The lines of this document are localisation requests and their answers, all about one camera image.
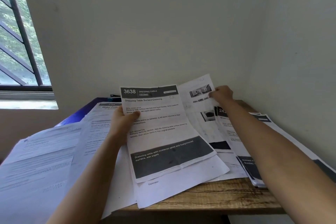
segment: black and white image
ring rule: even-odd
[[[213,109],[205,111],[205,112],[201,112],[201,115],[202,115],[204,121],[216,120],[215,119],[215,112],[214,112]]]
[[[210,87],[210,84],[208,84],[208,85],[200,87],[198,89],[189,91],[189,94],[190,94],[190,97],[194,98],[194,97],[200,96],[202,94],[209,93],[210,91],[212,91],[212,89]]]

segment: window frame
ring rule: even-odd
[[[20,84],[19,86],[0,84],[0,91],[52,92],[53,89],[51,85],[44,85],[42,82],[40,71],[37,67],[35,57],[34,57],[34,54],[33,54],[29,39],[28,39],[28,35],[26,33],[26,29],[23,24],[16,0],[0,0],[0,2],[3,2],[5,5],[7,5],[10,9],[13,10],[13,14],[14,14],[17,26],[19,28],[19,31],[20,31],[20,35],[16,34],[12,29],[7,27],[3,22],[0,22],[0,26],[24,45],[28,58],[29,58],[29,62],[31,64],[31,68],[29,65],[27,65],[25,61],[23,61],[21,58],[16,56],[15,53],[11,52],[10,50],[2,46],[1,44],[0,44],[0,49],[3,52],[5,52],[7,55],[9,55],[12,59],[17,61],[20,65],[28,69],[32,74],[34,74],[36,78],[36,82],[37,82],[37,86],[27,85],[18,76],[16,76],[15,74],[13,74],[11,71],[9,71],[8,69],[6,69],[4,66],[0,64],[0,71],[2,71],[8,77],[16,81],[18,84]]]

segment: foliage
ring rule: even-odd
[[[47,69],[44,64],[42,52],[40,49],[39,42],[37,40],[36,32],[33,26],[33,22],[29,13],[26,0],[16,0],[17,5],[20,10],[20,14],[23,20],[24,27],[26,29],[31,48],[34,53],[34,57],[39,68],[42,81],[44,84],[50,84]],[[19,28],[16,24],[16,20],[13,11],[7,7],[3,2],[0,1],[0,20],[4,22],[8,27],[20,35]],[[29,58],[25,50],[24,45],[10,35],[3,28],[0,28],[0,43],[7,49],[11,50],[16,56],[24,60],[29,66]],[[0,64],[22,79],[28,84],[37,84],[35,76],[25,69],[22,65],[8,56],[5,52],[0,50]],[[3,84],[13,84],[14,81],[7,77],[5,74],[0,72],[0,83]]]

